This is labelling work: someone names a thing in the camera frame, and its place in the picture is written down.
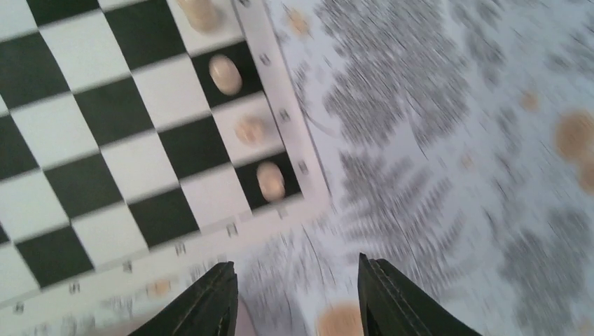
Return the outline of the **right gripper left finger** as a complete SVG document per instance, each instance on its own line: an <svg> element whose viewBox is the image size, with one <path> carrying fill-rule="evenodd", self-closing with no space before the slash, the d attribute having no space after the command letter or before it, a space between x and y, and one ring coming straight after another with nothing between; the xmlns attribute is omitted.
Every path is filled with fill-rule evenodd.
<svg viewBox="0 0 594 336"><path fill-rule="evenodd" d="M219 262L130 336L233 336L237 309L234 263Z"/></svg>

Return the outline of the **light chess piece g8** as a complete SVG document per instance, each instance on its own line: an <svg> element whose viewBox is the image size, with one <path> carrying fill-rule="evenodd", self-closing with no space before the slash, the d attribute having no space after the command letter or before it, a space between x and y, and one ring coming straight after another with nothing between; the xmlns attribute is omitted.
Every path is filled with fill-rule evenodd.
<svg viewBox="0 0 594 336"><path fill-rule="evenodd" d="M261 163L256 170L256 178L265 200L276 202L285 196L284 177L275 163Z"/></svg>

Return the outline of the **light chess piece f8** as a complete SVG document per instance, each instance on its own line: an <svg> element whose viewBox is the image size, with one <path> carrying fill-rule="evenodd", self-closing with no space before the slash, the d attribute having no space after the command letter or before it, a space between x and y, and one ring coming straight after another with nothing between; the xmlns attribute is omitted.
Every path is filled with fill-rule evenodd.
<svg viewBox="0 0 594 336"><path fill-rule="evenodd" d="M236 137L246 145L256 145L265 138L265 123L258 117L247 116L235 123Z"/></svg>

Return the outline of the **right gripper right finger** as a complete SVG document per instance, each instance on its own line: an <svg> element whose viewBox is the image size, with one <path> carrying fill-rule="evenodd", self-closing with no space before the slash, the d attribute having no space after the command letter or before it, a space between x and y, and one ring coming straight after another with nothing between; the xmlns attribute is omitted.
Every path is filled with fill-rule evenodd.
<svg viewBox="0 0 594 336"><path fill-rule="evenodd" d="M359 254L357 288L365 336L481 336L385 259Z"/></svg>

